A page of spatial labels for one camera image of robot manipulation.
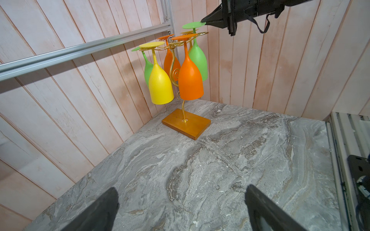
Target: yellow wine glass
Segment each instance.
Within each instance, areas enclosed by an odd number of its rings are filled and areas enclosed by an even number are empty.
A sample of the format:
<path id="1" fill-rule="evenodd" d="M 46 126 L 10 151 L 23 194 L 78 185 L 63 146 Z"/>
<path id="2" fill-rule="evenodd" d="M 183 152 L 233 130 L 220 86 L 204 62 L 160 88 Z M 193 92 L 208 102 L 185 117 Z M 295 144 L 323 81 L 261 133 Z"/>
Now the yellow wine glass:
<path id="1" fill-rule="evenodd" d="M 153 52 L 154 66 L 149 77 L 149 92 L 152 102 L 158 105 L 169 103 L 174 99 L 171 80 L 167 73 L 158 65 L 157 57 L 155 56 L 154 48 L 163 44 L 164 42 L 152 42 L 139 46 L 140 48 L 152 50 Z"/>

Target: orange wine glass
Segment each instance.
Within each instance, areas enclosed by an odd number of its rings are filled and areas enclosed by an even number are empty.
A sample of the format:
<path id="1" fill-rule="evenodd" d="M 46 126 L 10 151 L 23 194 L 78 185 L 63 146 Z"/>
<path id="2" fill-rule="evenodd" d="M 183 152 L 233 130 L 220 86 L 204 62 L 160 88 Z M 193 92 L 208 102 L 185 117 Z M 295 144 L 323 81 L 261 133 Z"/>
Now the orange wine glass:
<path id="1" fill-rule="evenodd" d="M 171 36 L 173 36 L 173 34 L 160 37 L 160 38 L 158 38 L 158 40 L 159 41 L 166 41 L 166 45 L 168 46 L 167 39 Z M 170 69 L 171 69 L 171 63 L 172 63 L 172 52 L 168 48 L 166 58 L 164 59 L 164 64 L 163 64 L 163 70 L 167 73 L 168 76 L 170 76 L 169 72 L 170 72 Z M 180 68 L 181 68 L 180 62 L 178 61 L 178 59 L 175 56 L 175 62 L 174 62 L 174 66 L 173 66 L 172 70 L 173 71 L 176 70 L 176 69 L 180 70 Z M 173 75 L 173 78 L 174 78 L 174 81 L 178 81 L 178 78 L 175 75 Z"/>
<path id="2" fill-rule="evenodd" d="M 185 60 L 180 68 L 178 78 L 180 97 L 183 100 L 199 99 L 204 94 L 202 74 L 193 61 L 191 61 L 186 46 L 186 41 L 197 35 L 198 34 L 187 34 L 172 38 L 172 40 L 184 42 Z"/>

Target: gray marble surface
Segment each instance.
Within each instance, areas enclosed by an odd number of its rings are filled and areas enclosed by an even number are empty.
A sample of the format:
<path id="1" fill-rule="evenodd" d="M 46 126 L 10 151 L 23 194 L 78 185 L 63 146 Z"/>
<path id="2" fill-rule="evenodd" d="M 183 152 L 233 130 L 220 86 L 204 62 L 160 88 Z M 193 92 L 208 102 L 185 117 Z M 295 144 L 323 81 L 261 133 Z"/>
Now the gray marble surface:
<path id="1" fill-rule="evenodd" d="M 251 230 L 249 184 L 308 230 L 340 229 L 323 121 L 194 100 L 185 109 L 212 124 L 192 140 L 161 123 L 180 107 L 172 102 L 25 230 L 61 230 L 110 187 L 120 203 L 113 230 Z"/>

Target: metal frame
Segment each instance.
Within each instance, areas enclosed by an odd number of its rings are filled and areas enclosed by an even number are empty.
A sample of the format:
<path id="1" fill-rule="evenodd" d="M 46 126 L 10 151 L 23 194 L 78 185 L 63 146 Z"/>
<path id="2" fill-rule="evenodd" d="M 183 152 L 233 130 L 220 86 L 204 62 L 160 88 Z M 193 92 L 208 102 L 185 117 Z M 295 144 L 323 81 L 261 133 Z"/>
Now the metal frame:
<path id="1" fill-rule="evenodd" d="M 139 38 L 144 38 L 153 34 L 168 31 L 173 32 L 173 17 L 170 0 L 161 0 L 162 10 L 165 23 L 157 26 L 152 26 L 137 31 L 128 32 L 104 38 L 89 43 L 68 47 L 65 49 L 48 52 L 41 55 L 36 55 L 21 60 L 5 63 L 0 65 L 0 81 L 17 77 L 26 73 L 30 73 L 42 68 L 50 67 L 55 64 L 66 62 L 74 58 L 78 58 L 97 51 L 108 49 L 120 44 L 124 44 Z"/>
<path id="2" fill-rule="evenodd" d="M 331 123 L 326 123 L 326 129 L 327 129 L 327 136 L 329 139 L 330 154 L 332 157 L 334 181 L 335 181 L 335 186 L 337 189 L 339 215 L 340 215 L 340 220 L 342 223 L 342 231 L 349 231 L 350 225 L 348 223 L 349 221 L 348 221 L 346 201 L 344 199 L 344 190 L 342 188 L 343 179 L 339 171 L 339 164 L 338 164 L 338 159 L 337 159 L 336 147 L 334 145 L 334 138 L 333 138 L 333 131 L 332 131 Z"/>
<path id="3" fill-rule="evenodd" d="M 330 125 L 327 124 L 343 230 L 359 230 L 356 220 L 356 206 L 358 204 L 356 189 L 353 185 L 347 158 L 349 155 L 367 158 L 369 154 L 367 144 L 370 143 L 370 137 L 362 132 L 359 125 L 361 120 L 369 121 L 369 118 L 332 112 L 329 119 Z"/>

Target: rectangular wooden block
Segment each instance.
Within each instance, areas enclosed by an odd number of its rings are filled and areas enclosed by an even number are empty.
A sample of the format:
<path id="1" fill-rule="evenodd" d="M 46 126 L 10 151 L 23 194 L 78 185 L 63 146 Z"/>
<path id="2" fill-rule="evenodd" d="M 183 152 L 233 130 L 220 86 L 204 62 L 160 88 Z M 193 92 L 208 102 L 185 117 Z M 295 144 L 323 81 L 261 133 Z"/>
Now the rectangular wooden block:
<path id="1" fill-rule="evenodd" d="M 184 117 L 182 111 L 177 108 L 164 118 L 162 123 L 193 140 L 198 139 L 211 124 L 211 120 L 190 112 L 185 112 L 185 118 L 187 119 L 186 123 L 183 122 Z"/>

